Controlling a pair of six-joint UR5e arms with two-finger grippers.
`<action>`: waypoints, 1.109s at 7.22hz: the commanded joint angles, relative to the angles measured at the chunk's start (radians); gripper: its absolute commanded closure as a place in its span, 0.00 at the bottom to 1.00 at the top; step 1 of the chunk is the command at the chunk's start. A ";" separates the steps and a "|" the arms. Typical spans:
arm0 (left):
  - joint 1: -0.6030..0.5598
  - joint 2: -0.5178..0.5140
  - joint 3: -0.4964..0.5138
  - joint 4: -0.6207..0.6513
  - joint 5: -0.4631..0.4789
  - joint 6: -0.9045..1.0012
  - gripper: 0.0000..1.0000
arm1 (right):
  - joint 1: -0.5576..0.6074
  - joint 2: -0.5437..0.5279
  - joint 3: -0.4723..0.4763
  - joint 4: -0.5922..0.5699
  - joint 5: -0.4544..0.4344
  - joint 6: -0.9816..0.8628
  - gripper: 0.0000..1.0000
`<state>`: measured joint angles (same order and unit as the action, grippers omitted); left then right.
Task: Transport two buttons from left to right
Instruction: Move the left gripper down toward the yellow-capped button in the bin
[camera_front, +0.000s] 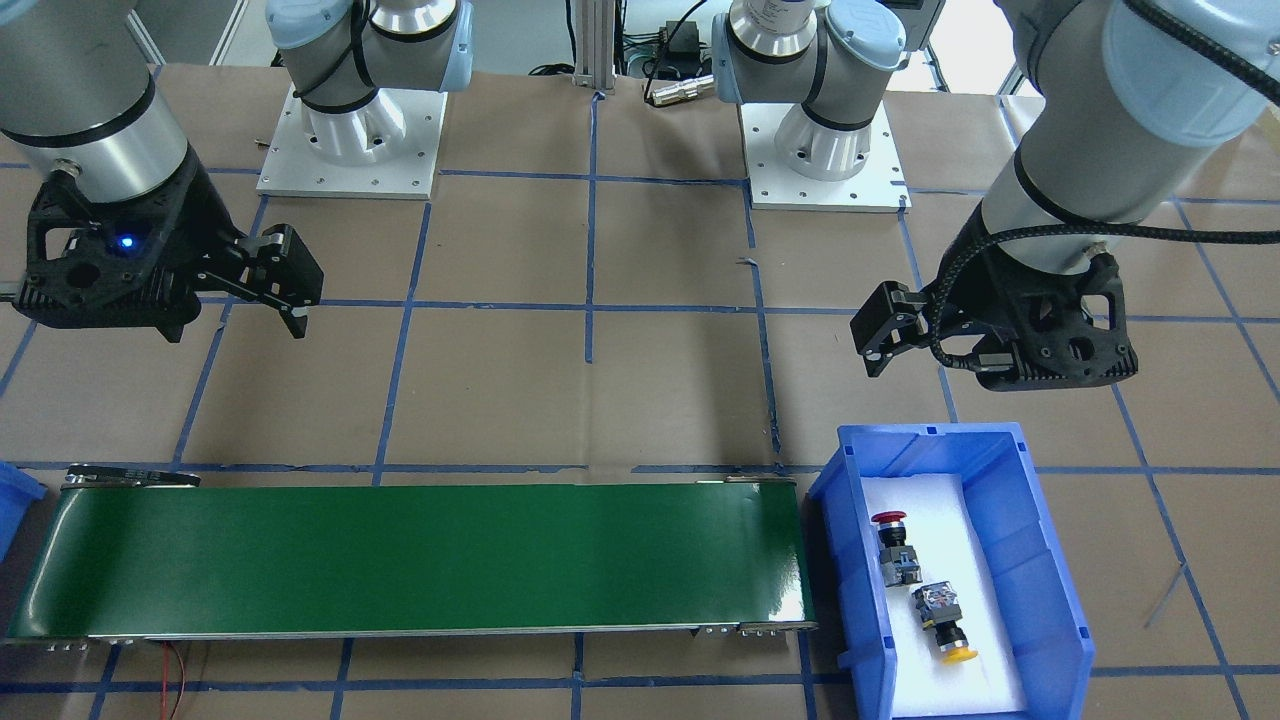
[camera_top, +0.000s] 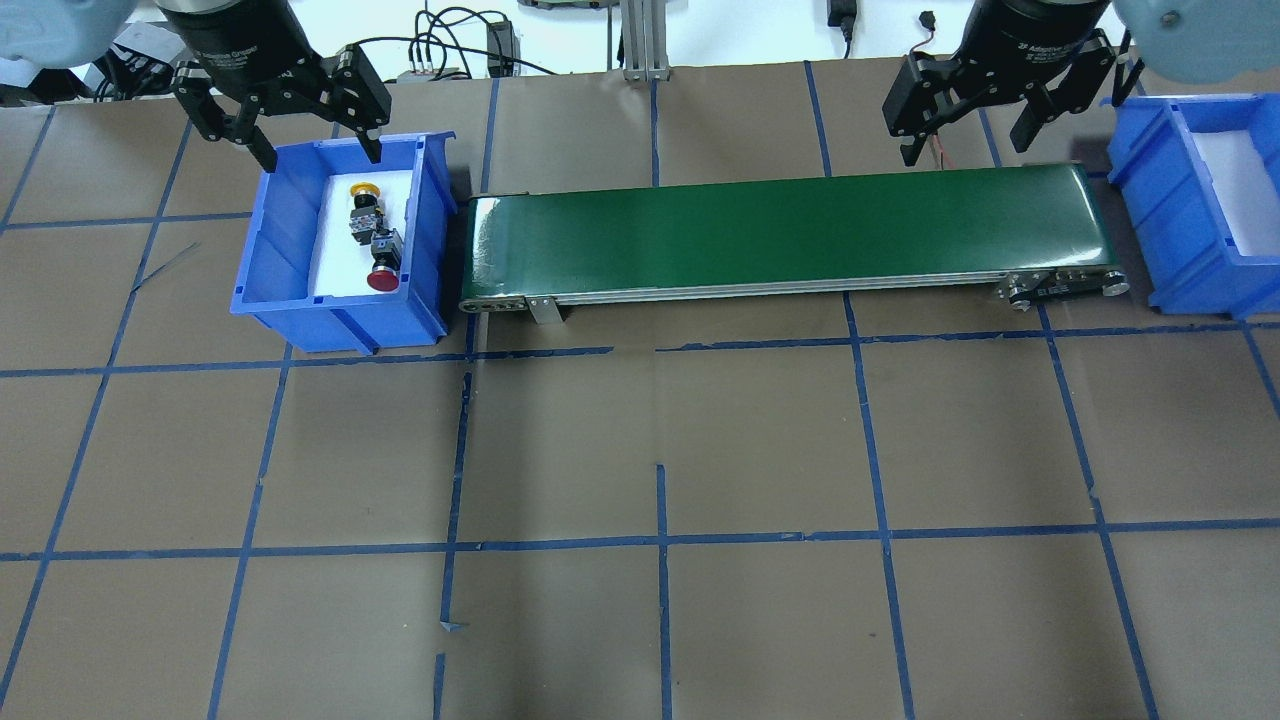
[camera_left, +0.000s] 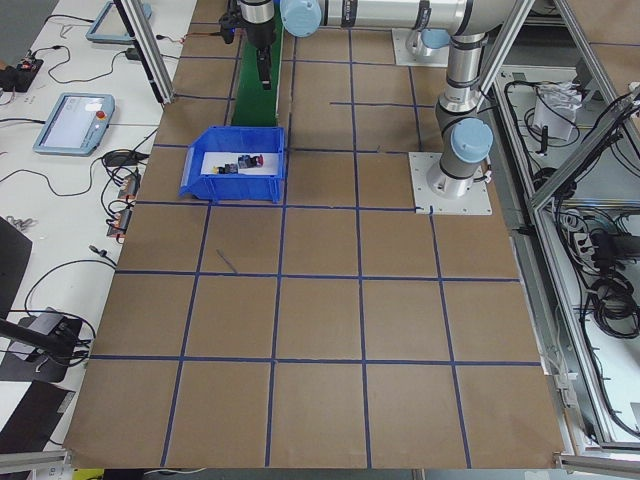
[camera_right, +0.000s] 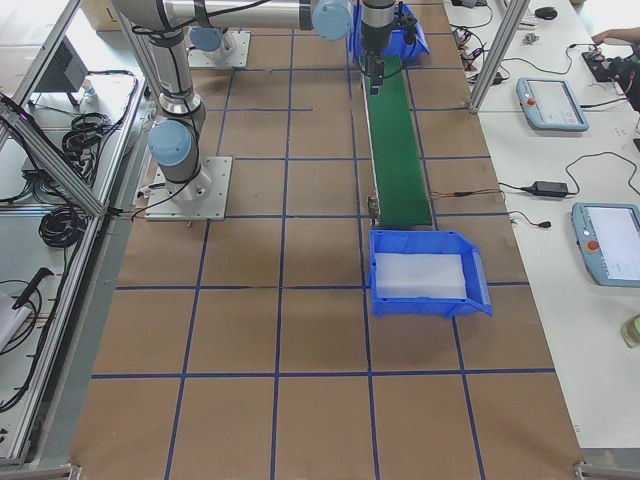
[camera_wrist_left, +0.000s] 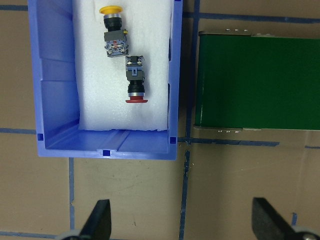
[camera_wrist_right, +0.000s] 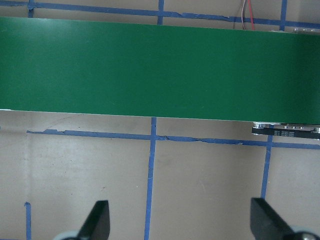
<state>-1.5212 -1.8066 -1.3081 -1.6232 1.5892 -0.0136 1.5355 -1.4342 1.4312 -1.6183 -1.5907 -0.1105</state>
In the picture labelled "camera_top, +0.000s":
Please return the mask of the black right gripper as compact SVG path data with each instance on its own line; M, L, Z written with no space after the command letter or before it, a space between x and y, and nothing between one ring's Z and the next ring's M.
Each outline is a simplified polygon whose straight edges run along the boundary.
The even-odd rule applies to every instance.
M1117 58L1105 31L1096 29L1108 8L1108 1L977 1L951 59L909 53L882 105L904 165L914 167L929 137L978 101L1025 95L1009 135L1016 152L1064 113L1083 113ZM1065 69L1055 88L1044 86Z

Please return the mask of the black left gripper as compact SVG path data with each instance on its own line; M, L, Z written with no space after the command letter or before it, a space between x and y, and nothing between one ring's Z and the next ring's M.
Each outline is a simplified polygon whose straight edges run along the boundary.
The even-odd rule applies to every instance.
M361 45L320 59L288 1L159 1L157 8L210 77L175 73L173 82L175 99L205 140L233 142L274 173L278 154L259 128L262 111L319 100L320 118L355 132L370 163L381 161L379 136L392 99ZM212 83L239 101L236 114L218 104Z

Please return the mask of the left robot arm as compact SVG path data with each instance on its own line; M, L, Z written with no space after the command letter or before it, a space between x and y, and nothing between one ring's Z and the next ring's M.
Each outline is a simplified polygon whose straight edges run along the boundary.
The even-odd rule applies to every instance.
M276 150L260 117L314 115L355 133L371 163L392 99L361 42L332 56L310 44L285 1L161 1L159 10L191 53L172 92L210 142L247 149L265 172ZM69 69L113 45L133 1L5 1L3 56L42 69Z

